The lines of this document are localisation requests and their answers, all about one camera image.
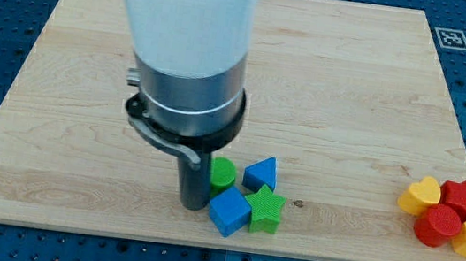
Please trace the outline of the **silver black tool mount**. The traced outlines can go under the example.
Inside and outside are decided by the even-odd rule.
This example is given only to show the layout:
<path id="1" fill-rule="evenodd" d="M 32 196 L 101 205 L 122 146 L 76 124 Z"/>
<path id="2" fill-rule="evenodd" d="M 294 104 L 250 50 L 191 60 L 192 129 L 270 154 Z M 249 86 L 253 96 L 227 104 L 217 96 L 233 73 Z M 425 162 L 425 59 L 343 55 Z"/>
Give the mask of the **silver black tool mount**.
<path id="1" fill-rule="evenodd" d="M 204 77 L 160 72 L 140 57 L 135 62 L 126 74 L 138 88 L 125 104 L 129 124 L 152 146 L 200 170 L 201 154 L 220 150 L 241 130 L 246 58 Z"/>

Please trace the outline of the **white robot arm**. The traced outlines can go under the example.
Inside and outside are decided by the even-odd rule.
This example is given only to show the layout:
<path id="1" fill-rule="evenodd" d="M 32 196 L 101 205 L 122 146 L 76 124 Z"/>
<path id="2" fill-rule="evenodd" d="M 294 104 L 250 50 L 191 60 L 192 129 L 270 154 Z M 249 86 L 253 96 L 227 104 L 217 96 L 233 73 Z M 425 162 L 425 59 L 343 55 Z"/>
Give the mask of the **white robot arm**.
<path id="1" fill-rule="evenodd" d="M 241 130 L 245 66 L 260 0 L 124 0 L 136 65 L 129 124 L 178 160 L 180 201 L 210 200 L 212 153 Z"/>

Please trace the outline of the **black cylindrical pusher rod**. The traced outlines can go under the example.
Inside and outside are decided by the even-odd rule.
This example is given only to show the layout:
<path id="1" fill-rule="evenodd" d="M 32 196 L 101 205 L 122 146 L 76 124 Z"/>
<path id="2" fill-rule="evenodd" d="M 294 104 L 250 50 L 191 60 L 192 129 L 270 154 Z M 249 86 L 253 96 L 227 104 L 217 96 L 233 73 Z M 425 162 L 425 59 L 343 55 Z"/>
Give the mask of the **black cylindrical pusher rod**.
<path id="1" fill-rule="evenodd" d="M 205 207 L 210 200 L 212 155 L 185 147 L 178 157 L 180 202 L 189 210 Z"/>

